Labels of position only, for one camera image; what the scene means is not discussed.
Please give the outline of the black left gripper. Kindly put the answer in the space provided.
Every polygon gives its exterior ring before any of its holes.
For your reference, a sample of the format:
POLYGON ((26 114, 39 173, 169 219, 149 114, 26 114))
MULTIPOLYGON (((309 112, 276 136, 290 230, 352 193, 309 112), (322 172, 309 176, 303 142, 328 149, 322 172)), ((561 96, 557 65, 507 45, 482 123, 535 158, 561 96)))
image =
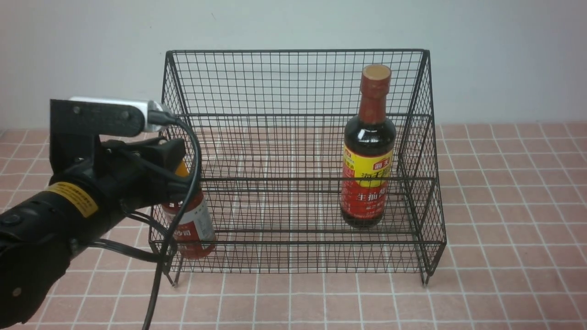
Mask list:
POLYGON ((99 137, 51 137, 53 176, 48 190, 67 199, 83 216, 179 202, 189 181, 176 170, 185 141, 163 137, 126 143, 99 137))

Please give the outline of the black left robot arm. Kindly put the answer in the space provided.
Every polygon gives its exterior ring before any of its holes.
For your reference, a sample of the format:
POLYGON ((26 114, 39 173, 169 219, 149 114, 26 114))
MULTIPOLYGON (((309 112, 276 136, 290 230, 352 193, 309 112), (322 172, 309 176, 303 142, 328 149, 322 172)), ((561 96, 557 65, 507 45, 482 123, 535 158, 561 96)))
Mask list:
POLYGON ((71 261, 130 211, 184 197, 183 139, 50 135, 47 188, 1 215, 1 327, 28 322, 71 261))

